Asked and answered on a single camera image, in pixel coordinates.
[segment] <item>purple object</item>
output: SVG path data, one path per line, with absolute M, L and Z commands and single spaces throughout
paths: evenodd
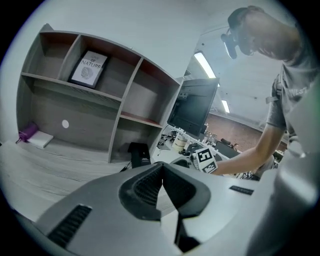
M 19 139 L 17 140 L 16 143 L 18 143 L 19 141 L 26 142 L 37 131 L 38 131 L 38 126 L 34 122 L 30 123 L 28 127 L 25 128 L 23 131 L 19 131 Z

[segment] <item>fluorescent light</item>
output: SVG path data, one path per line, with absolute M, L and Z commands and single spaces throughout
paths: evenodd
M 201 52 L 197 52 L 194 54 L 194 57 L 200 63 L 206 74 L 209 78 L 216 78 L 215 73 L 213 72 L 212 68 L 210 67 L 208 61 L 206 60 L 205 56 Z
M 228 103 L 225 100 L 221 100 L 221 101 L 222 101 L 222 104 L 224 106 L 225 112 L 230 113 L 229 107 L 228 107 Z

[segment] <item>bookshelf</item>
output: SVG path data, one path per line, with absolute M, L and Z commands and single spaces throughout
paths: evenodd
M 69 82 L 87 51 L 110 56 L 95 89 Z M 131 142 L 152 155 L 181 84 L 141 54 L 84 33 L 46 24 L 25 58 L 17 91 L 19 131 L 30 122 L 70 148 L 103 152 L 110 163 L 130 159 Z M 67 120 L 68 128 L 62 126 Z

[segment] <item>person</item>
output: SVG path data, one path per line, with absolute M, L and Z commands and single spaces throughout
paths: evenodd
M 235 143 L 235 144 L 233 145 L 233 149 L 234 149 L 235 151 L 238 151 L 238 148 L 239 148 L 239 144 L 238 144 L 238 143 Z
M 282 61 L 282 66 L 271 88 L 267 122 L 257 145 L 236 157 L 220 161 L 217 170 L 212 172 L 214 175 L 255 170 L 275 152 L 285 130 L 290 138 L 296 136 L 286 115 L 308 91 L 320 70 L 313 48 L 298 25 L 286 25 L 258 6 L 239 8 L 227 21 L 242 53 L 258 52 Z

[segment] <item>brick wall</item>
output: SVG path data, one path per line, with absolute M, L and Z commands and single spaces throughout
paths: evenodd
M 258 143 L 262 134 L 261 131 L 249 126 L 213 114 L 208 115 L 206 123 L 209 125 L 208 130 L 216 134 L 219 141 L 224 138 L 233 145 L 238 143 L 238 149 L 242 152 L 253 148 Z M 286 148 L 286 144 L 283 142 L 278 147 L 281 151 L 284 151 Z

